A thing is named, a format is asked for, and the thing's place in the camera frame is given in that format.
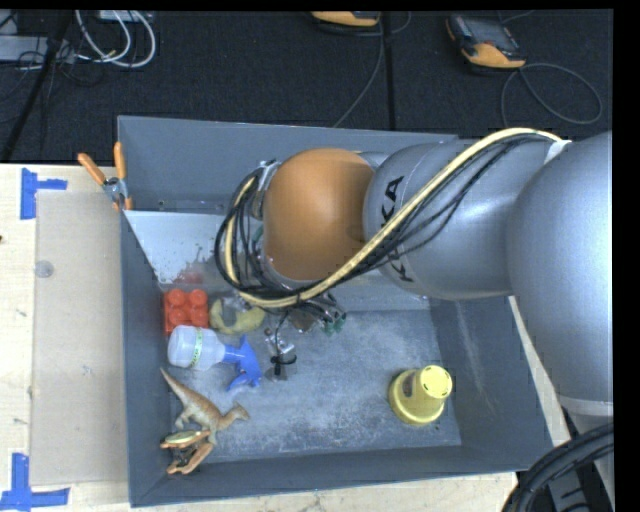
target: red toy block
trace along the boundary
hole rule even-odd
[[[174,288],[164,294],[164,331],[171,334],[178,325],[209,327],[207,294],[196,289],[185,292]]]

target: black floor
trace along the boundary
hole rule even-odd
[[[93,12],[82,15],[96,42],[105,51],[121,48],[118,25],[96,22]],[[54,13],[19,10],[21,29],[46,35]],[[519,75],[474,73],[448,38],[448,14],[389,13],[381,24],[383,48],[377,36],[322,31],[304,12],[156,11],[157,54],[148,65],[54,67],[8,160],[75,163],[82,151],[111,164],[120,114],[333,126],[369,81],[380,51],[370,87],[340,127],[475,138],[509,125],[573,140],[611,129],[613,10],[465,11],[496,20],[515,16],[506,26],[527,55],[531,67],[523,73],[538,99]],[[136,27],[143,56],[149,39]],[[66,39],[91,55],[75,19]],[[5,149],[37,74],[14,63],[0,67]],[[558,117],[540,100],[581,122]]]

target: wooden table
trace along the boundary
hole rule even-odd
[[[11,454],[29,455],[31,435],[31,384],[33,377],[34,346],[34,275],[37,240],[37,219],[20,220],[20,171],[24,165],[0,165],[0,491],[11,486]],[[100,187],[91,180],[80,166],[27,165],[38,178],[67,180],[68,190],[60,193],[84,191],[96,194],[104,203],[105,215],[112,214],[109,200]],[[107,176],[115,176],[115,170],[103,169]],[[83,215],[82,211],[74,214]],[[64,235],[59,243],[64,243]],[[523,336],[529,362],[536,370],[533,377],[541,397],[544,414],[554,443],[560,444],[569,436],[562,414],[546,373],[526,337],[523,324],[512,301],[516,320]],[[99,415],[100,407],[89,411]],[[198,511],[261,510],[286,511],[375,511],[394,510],[442,510],[447,512],[476,512],[500,510],[508,494],[516,485],[513,473],[499,473],[470,477],[455,477],[418,482],[396,483],[356,487],[340,490],[303,492],[255,498],[231,499],[212,503],[158,506],[153,510]],[[34,491],[46,491],[71,487],[68,505],[58,509],[130,510],[126,475],[108,481],[73,482],[65,485],[32,485]]]

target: yellow plastic cup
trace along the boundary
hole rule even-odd
[[[440,366],[406,370],[391,381],[389,404],[405,423],[426,425],[440,417],[452,390],[451,375]]]

